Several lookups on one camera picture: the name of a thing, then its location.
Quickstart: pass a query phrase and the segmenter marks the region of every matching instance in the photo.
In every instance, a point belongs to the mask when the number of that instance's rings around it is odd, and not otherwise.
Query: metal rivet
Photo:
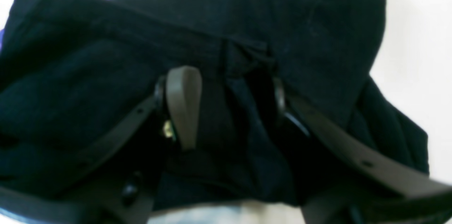
[[[163,135],[166,138],[171,138],[173,142],[176,142],[177,138],[176,138],[176,133],[174,132],[174,126],[173,123],[171,122],[171,120],[167,120],[165,121],[165,123],[163,124]]]
[[[142,175],[139,171],[134,172],[126,180],[122,191],[123,204],[129,206],[137,199],[140,194],[140,188],[142,186]]]
[[[286,113],[286,96],[283,82],[279,78],[273,78],[274,95],[276,100],[276,126],[279,127],[284,121]]]

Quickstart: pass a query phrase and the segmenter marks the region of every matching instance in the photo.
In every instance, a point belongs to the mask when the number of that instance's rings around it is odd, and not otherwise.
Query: strap hole
[[[373,164],[370,161],[361,161],[361,164],[366,167],[373,167]]]

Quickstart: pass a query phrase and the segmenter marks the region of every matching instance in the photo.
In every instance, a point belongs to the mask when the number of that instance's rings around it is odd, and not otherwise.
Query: white background
[[[0,28],[12,3],[0,0]],[[431,177],[452,185],[451,66],[452,0],[388,0],[371,74],[386,98],[428,132]]]

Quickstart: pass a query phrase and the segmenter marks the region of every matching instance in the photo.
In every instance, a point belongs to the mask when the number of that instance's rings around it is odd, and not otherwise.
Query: purple fabric
[[[0,30],[0,52],[1,52],[1,42],[3,40],[3,30]]]

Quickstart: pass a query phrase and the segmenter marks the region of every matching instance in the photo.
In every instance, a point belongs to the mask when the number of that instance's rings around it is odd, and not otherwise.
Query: black fabric
[[[0,141],[15,143],[0,144],[0,184],[95,142],[181,65],[204,79],[199,143],[169,158],[156,209],[239,198],[297,205],[344,175],[323,150],[315,166],[272,142],[244,78],[256,69],[428,172],[425,132],[368,74],[384,24],[385,0],[15,0],[0,56]]]

